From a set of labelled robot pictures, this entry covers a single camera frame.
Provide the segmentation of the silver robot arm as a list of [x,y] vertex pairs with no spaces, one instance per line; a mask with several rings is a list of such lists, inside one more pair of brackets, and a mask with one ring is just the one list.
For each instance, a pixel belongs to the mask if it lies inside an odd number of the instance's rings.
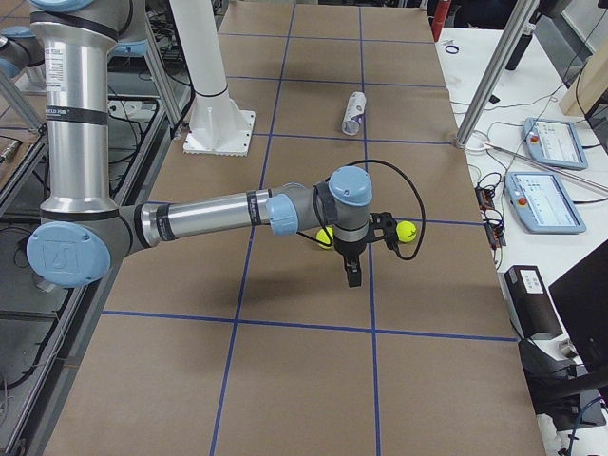
[[278,236],[331,227],[348,283],[361,283],[369,243],[371,177],[344,166],[313,187],[290,183],[191,203],[122,207],[109,194],[107,60],[119,45],[147,50],[142,1],[35,1],[31,27],[44,45],[50,194],[28,240],[28,262],[77,288],[125,257],[162,242],[247,226]]
[[45,62],[42,42],[29,27],[12,26],[1,30],[1,71],[14,78],[26,68]]

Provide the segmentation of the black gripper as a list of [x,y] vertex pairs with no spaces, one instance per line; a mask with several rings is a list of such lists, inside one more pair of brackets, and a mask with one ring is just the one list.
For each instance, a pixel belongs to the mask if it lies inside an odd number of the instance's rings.
[[361,286],[360,255],[366,249],[367,243],[367,230],[333,231],[334,250],[343,257],[348,286],[350,288]]

